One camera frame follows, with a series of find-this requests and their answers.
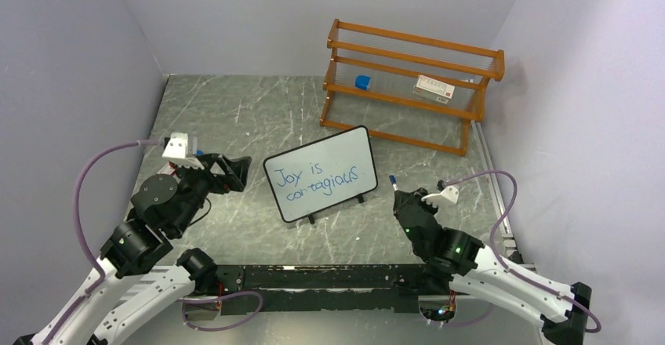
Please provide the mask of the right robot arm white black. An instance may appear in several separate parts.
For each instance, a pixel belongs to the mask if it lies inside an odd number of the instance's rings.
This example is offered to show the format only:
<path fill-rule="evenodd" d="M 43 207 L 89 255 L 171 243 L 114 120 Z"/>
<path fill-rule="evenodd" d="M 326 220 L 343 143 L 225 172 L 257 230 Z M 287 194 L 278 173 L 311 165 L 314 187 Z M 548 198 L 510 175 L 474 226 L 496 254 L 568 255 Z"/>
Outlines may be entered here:
<path fill-rule="evenodd" d="M 430 292 L 461 292 L 501 307 L 536 326 L 552 344 L 583 343 L 591 287 L 545 278 L 468 233 L 443 227 L 426 195 L 424 189 L 396 190 L 393 214 L 424 263 Z"/>

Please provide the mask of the white blue marker pen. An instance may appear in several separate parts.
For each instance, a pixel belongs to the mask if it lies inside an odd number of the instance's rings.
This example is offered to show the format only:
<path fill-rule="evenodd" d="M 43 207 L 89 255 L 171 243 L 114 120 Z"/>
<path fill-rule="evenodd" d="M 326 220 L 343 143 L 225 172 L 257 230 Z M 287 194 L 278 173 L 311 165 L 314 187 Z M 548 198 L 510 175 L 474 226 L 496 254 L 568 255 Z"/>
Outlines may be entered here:
<path fill-rule="evenodd" d="M 399 187 L 398 187 L 396 177 L 394 175 L 389 175 L 388 178 L 389 178 L 389 181 L 390 181 L 391 186 L 393 187 L 394 191 L 398 191 Z"/>

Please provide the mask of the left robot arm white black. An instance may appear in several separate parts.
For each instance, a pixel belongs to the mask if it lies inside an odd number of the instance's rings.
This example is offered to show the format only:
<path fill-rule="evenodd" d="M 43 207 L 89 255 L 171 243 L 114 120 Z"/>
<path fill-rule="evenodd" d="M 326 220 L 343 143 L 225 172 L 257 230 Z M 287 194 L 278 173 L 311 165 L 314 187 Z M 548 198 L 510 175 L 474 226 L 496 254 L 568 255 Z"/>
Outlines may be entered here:
<path fill-rule="evenodd" d="M 148 287 L 121 298 L 173 250 L 211 194 L 245 190 L 250 157 L 194 156 L 198 166 L 176 165 L 172 173 L 150 176 L 132 196 L 127 218 L 93 258 L 84 282 L 46 327 L 16 339 L 17 344 L 120 344 L 177 300 L 206 304 L 222 295 L 213 258 L 200 248 L 184 251 Z"/>

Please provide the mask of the small whiteboard black frame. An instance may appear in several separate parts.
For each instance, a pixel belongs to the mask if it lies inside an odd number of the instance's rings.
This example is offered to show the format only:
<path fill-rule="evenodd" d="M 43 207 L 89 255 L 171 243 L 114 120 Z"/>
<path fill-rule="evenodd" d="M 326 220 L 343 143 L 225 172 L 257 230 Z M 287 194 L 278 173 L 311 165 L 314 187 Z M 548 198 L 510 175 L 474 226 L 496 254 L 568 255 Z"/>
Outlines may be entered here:
<path fill-rule="evenodd" d="M 284 223 L 311 217 L 377 189 L 369 130 L 355 126 L 263 161 L 271 193 Z"/>

